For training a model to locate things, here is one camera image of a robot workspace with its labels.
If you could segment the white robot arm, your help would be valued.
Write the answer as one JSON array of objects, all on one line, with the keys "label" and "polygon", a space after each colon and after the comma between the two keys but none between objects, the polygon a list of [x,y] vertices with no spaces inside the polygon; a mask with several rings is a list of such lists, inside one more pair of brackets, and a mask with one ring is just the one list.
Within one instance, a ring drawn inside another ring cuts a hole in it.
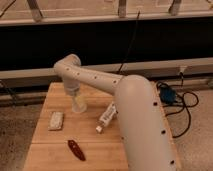
[{"label": "white robot arm", "polygon": [[148,79],[83,68],[74,54],[57,61],[54,71],[69,93],[84,83],[114,96],[129,171],[178,171],[172,136]]}]

